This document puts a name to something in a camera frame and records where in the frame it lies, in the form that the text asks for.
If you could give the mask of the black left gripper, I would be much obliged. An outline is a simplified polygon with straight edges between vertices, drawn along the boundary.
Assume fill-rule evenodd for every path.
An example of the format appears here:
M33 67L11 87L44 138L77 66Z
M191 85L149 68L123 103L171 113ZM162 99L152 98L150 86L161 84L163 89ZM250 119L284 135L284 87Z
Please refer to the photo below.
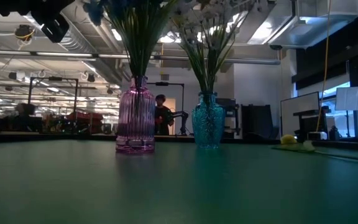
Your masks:
M70 27L61 11L74 0L1 0L0 14L8 16L10 12L18 12L22 16L31 14L32 18L42 26L42 32L53 43L59 43Z

